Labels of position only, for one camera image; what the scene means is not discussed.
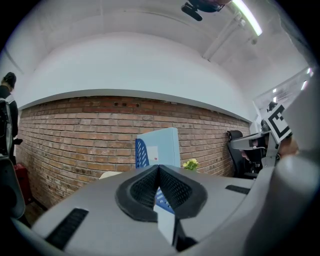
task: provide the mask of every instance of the black office chair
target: black office chair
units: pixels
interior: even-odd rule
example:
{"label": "black office chair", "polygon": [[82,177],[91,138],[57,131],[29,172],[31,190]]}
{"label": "black office chair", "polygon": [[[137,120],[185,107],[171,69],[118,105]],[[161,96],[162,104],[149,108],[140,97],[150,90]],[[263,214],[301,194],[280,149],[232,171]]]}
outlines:
{"label": "black office chair", "polygon": [[255,179],[258,176],[259,171],[261,170],[262,164],[260,162],[251,162],[245,159],[240,150],[234,149],[231,147],[230,141],[239,139],[243,137],[243,134],[239,130],[229,130],[227,131],[229,136],[229,141],[227,143],[228,150],[230,152],[233,166],[234,166],[234,177],[235,178],[244,178],[244,179]]}

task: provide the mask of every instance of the white ceiling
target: white ceiling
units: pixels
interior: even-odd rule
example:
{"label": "white ceiling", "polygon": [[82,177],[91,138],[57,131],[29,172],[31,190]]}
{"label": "white ceiling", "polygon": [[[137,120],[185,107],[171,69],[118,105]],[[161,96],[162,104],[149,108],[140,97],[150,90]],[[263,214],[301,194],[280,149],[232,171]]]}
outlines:
{"label": "white ceiling", "polygon": [[[27,77],[53,50],[95,35],[150,34],[184,44],[201,56],[220,40],[210,61],[233,76],[251,99],[308,66],[282,29],[272,0],[244,0],[263,31],[255,45],[248,22],[245,27],[235,24],[232,33],[221,33],[235,16],[232,3],[219,13],[200,11],[203,21],[198,22],[181,11],[186,1],[44,0],[21,22],[6,51]],[[268,83],[256,88],[265,74],[272,74]]]}

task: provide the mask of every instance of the white paper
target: white paper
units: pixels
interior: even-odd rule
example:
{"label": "white paper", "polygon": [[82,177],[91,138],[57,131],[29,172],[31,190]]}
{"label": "white paper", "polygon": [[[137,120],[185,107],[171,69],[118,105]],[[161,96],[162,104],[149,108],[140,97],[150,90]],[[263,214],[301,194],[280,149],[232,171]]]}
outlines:
{"label": "white paper", "polygon": [[147,146],[146,151],[147,151],[149,160],[159,161],[158,146]]}

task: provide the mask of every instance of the floor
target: floor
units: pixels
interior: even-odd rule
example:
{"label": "floor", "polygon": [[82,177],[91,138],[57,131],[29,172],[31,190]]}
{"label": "floor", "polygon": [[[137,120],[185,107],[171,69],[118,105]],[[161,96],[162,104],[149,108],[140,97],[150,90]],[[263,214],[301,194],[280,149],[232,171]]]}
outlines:
{"label": "floor", "polygon": [[38,206],[35,202],[32,202],[25,206],[24,216],[32,226],[44,212],[45,211],[40,206]]}

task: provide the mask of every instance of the brick wall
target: brick wall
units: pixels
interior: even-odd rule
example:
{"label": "brick wall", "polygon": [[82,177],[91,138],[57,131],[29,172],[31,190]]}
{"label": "brick wall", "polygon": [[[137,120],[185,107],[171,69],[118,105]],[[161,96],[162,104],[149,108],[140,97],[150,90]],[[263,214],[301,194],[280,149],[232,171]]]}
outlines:
{"label": "brick wall", "polygon": [[137,134],[178,128],[181,163],[201,173],[230,176],[226,131],[249,134],[248,123],[207,109],[130,97],[82,97],[22,111],[16,158],[28,169],[33,196],[51,207],[104,171],[135,166]]}

